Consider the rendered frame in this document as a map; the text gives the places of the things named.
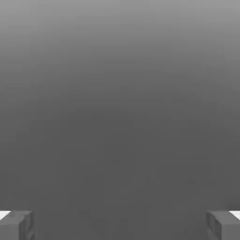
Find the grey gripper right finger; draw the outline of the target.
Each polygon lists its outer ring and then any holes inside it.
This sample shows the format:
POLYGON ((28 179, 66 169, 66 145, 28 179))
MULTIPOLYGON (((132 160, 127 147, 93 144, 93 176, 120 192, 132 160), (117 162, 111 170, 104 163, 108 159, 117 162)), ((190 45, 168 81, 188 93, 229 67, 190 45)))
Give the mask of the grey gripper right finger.
POLYGON ((208 240, 240 240, 240 210, 207 211, 208 240))

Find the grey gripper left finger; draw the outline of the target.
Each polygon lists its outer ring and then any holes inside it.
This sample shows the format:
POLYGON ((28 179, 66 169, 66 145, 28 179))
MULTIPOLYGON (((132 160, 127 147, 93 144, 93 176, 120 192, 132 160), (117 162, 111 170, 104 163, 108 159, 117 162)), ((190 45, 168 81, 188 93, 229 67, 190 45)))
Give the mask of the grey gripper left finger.
POLYGON ((0 210, 0 240, 35 240, 34 212, 0 210))

